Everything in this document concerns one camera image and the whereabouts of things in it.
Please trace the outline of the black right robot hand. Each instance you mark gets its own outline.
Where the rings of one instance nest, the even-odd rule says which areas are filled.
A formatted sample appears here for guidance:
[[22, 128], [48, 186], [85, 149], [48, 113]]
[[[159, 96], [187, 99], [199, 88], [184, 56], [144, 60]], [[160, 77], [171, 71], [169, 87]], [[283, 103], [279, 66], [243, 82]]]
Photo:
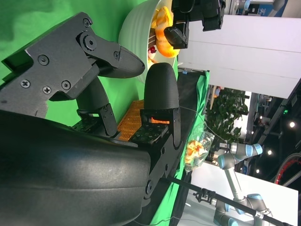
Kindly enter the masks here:
[[78, 13], [3, 60], [11, 71], [0, 87], [3, 226], [123, 226], [141, 214], [182, 149], [167, 63], [147, 73], [142, 126], [118, 139], [99, 78], [133, 78], [145, 65], [91, 25]]

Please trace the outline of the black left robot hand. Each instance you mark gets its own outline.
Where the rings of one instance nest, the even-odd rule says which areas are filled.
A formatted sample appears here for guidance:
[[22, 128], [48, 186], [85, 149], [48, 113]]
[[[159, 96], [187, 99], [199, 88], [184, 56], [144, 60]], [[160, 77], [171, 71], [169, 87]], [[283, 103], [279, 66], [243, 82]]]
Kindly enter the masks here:
[[185, 49], [189, 41], [189, 23], [201, 21], [203, 31], [222, 28], [224, 0], [173, 0], [173, 24], [164, 29], [167, 41], [174, 49]]

